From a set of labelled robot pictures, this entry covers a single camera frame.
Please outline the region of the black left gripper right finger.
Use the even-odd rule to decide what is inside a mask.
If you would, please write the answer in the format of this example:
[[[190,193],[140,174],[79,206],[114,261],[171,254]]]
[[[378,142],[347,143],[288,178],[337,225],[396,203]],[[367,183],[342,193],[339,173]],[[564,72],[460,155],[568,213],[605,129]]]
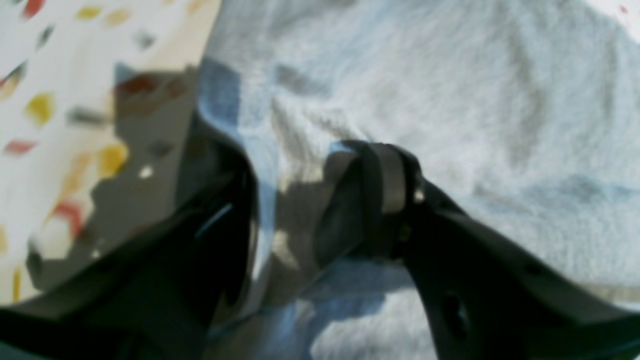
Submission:
[[[639,312],[616,306],[474,219],[398,145],[338,140],[323,217],[354,246],[328,289],[381,297],[413,287],[439,360],[636,360]]]

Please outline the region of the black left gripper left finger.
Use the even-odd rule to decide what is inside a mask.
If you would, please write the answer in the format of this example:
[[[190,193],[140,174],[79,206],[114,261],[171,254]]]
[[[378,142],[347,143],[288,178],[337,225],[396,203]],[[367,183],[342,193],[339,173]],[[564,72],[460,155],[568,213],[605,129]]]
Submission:
[[[242,314],[256,262],[258,185],[247,155],[195,111],[187,143],[214,170],[142,230],[45,294],[1,310],[1,345],[39,360],[201,360]]]

